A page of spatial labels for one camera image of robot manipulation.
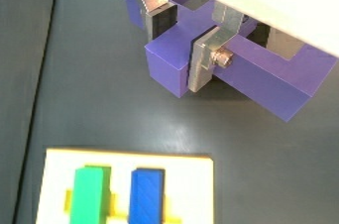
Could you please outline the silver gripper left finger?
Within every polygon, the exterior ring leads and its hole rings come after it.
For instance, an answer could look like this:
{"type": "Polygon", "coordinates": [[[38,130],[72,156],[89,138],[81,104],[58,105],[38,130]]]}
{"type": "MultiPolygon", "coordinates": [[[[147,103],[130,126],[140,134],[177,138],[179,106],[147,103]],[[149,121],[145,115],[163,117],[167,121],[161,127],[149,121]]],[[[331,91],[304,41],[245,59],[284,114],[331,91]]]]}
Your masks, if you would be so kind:
{"type": "Polygon", "coordinates": [[[177,5],[169,0],[136,0],[148,40],[155,40],[177,22],[177,5]]]}

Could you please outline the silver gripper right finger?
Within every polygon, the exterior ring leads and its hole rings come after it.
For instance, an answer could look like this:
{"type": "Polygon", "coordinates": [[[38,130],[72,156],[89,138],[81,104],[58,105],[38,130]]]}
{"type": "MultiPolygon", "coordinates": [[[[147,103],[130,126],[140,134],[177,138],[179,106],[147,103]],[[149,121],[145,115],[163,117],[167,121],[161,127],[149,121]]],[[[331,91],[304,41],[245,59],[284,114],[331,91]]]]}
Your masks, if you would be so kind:
{"type": "Polygon", "coordinates": [[[227,42],[237,34],[244,14],[215,2],[212,20],[219,23],[193,42],[188,73],[188,89],[197,92],[211,81],[215,66],[227,67],[233,53],[225,48],[227,42]]]}

